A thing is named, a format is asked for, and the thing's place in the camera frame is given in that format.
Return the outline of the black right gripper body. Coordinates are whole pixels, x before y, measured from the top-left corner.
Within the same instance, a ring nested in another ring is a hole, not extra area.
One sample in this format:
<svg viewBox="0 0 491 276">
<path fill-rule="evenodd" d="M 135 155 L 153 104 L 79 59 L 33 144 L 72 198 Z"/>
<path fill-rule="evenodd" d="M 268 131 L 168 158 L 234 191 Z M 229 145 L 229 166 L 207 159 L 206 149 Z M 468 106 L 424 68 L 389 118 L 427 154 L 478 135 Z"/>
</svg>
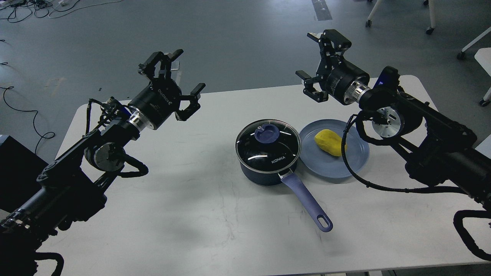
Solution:
<svg viewBox="0 0 491 276">
<path fill-rule="evenodd" d="M 321 89 L 342 105 L 349 105 L 356 101 L 353 96 L 356 87 L 353 85 L 354 82 L 367 86 L 370 81 L 370 75 L 367 72 L 349 61 L 338 61 L 333 65 L 326 65 L 325 70 Z"/>
</svg>

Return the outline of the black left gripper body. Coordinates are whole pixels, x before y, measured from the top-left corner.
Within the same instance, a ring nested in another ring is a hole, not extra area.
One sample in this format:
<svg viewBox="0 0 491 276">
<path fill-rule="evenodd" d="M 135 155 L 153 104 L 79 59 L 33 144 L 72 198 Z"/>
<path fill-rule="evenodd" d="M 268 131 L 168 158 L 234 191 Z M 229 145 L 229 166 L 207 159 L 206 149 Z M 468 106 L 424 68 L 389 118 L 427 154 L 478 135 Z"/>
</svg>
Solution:
<svg viewBox="0 0 491 276">
<path fill-rule="evenodd" d="M 180 107 L 182 91 L 174 80 L 150 82 L 128 106 L 138 110 L 148 121 L 147 127 L 158 129 Z"/>
</svg>

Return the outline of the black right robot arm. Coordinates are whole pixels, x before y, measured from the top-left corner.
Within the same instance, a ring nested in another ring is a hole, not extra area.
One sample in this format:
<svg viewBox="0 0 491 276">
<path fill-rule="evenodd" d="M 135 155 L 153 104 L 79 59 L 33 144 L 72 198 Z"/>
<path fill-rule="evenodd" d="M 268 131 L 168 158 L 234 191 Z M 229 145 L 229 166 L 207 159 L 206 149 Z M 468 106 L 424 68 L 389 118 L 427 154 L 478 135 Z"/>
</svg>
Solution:
<svg viewBox="0 0 491 276">
<path fill-rule="evenodd" d="M 337 30 L 307 36 L 318 43 L 321 59 L 315 76 L 296 71 L 305 86 L 303 93 L 319 103 L 332 97 L 342 105 L 357 103 L 360 108 L 350 116 L 335 147 L 349 173 L 366 187 L 380 191 L 466 194 L 483 209 L 457 211 L 453 225 L 468 250 L 489 261 L 490 254 L 479 248 L 463 224 L 465 218 L 490 219 L 490 159 L 473 148 L 475 133 L 406 93 L 394 67 L 386 66 L 370 87 L 369 75 L 344 57 L 351 41 Z M 405 160 L 409 177 L 425 187 L 384 187 L 358 176 L 346 157 L 346 139 L 352 126 L 363 141 L 391 147 Z"/>
</svg>

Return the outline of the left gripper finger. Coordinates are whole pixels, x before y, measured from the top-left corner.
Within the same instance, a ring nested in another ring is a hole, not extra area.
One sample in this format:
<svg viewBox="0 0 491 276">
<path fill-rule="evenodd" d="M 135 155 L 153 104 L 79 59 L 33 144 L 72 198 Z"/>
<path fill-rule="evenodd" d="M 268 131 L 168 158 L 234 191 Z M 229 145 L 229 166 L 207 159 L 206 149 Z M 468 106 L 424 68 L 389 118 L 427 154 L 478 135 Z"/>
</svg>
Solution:
<svg viewBox="0 0 491 276">
<path fill-rule="evenodd" d="M 177 49 L 173 53 L 153 52 L 149 58 L 138 65 L 138 73 L 148 80 L 148 84 L 157 84 L 162 80 L 174 80 L 171 76 L 172 63 L 183 53 L 183 49 Z"/>
<path fill-rule="evenodd" d="M 177 108 L 177 110 L 175 110 L 175 117 L 177 121 L 187 121 L 192 115 L 195 114 L 195 112 L 197 112 L 201 108 L 201 105 L 198 101 L 201 96 L 200 93 L 205 87 L 205 83 L 199 83 L 195 86 L 195 88 L 191 91 L 189 95 L 179 95 L 177 97 L 177 100 L 179 102 L 189 102 L 189 105 L 185 109 L 181 110 Z"/>
</svg>

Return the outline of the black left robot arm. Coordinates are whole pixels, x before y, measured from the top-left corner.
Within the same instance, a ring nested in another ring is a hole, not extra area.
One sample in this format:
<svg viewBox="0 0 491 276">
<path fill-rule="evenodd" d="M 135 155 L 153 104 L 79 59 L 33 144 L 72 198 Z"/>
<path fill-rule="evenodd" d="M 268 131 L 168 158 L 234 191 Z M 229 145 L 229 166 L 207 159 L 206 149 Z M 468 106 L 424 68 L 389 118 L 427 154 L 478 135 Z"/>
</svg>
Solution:
<svg viewBox="0 0 491 276">
<path fill-rule="evenodd" d="M 59 230 L 89 220 L 105 207 L 105 191 L 117 177 L 142 177 L 148 167 L 128 155 L 124 146 L 149 128 L 158 129 L 170 115 L 186 121 L 199 108 L 198 84 L 183 95 L 171 77 L 172 63 L 183 53 L 155 52 L 139 65 L 149 84 L 128 104 L 113 97 L 97 101 L 101 115 L 90 128 L 91 105 L 87 106 L 86 133 L 48 164 L 12 136 L 1 135 L 1 275 L 33 276 L 38 261 L 54 260 L 54 276 L 63 271 L 59 253 L 38 249 Z"/>
</svg>

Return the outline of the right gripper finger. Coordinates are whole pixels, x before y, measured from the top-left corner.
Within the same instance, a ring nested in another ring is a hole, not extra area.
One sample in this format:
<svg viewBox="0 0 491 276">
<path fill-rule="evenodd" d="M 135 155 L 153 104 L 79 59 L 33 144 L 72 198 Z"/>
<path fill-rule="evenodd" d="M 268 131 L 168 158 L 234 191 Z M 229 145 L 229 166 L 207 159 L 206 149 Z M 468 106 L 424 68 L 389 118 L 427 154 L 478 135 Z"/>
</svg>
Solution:
<svg viewBox="0 0 491 276">
<path fill-rule="evenodd" d="M 317 73 L 328 73 L 337 68 L 344 61 L 344 52 L 352 46 L 352 42 L 335 29 L 307 33 L 307 37 L 319 45 L 321 60 Z"/>
<path fill-rule="evenodd" d="M 303 94 L 318 103 L 328 101 L 329 94 L 326 91 L 318 91 L 314 87 L 314 84 L 320 83 L 323 80 L 322 78 L 319 78 L 319 76 L 312 77 L 303 70 L 296 71 L 296 75 L 302 79 L 304 85 Z"/>
</svg>

